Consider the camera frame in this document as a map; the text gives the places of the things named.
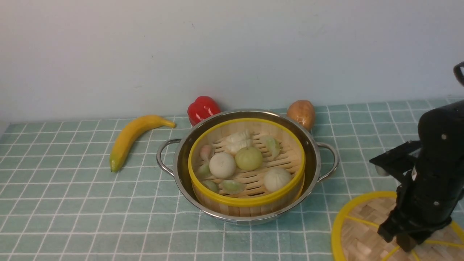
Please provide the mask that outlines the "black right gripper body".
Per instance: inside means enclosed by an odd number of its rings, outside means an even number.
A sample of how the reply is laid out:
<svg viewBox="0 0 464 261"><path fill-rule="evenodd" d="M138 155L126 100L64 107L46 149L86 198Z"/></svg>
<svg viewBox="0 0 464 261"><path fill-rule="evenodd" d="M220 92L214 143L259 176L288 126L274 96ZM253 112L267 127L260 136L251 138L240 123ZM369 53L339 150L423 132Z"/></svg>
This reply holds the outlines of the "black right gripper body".
<svg viewBox="0 0 464 261"><path fill-rule="evenodd" d="M463 122L463 101L420 117L419 157L396 190L395 207L378 227L386 242L407 233L422 244L451 224L451 213L463 198Z"/></svg>

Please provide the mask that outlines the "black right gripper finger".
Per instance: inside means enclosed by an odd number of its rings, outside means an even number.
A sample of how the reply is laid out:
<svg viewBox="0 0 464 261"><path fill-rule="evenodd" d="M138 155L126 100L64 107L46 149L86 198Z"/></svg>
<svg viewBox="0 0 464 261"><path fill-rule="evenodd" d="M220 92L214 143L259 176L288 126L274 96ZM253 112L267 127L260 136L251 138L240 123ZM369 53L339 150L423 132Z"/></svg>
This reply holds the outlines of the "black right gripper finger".
<svg viewBox="0 0 464 261"><path fill-rule="evenodd" d="M399 233L398 235L396 235L396 244L404 252L409 253L416 247L417 242L407 233Z"/></svg>

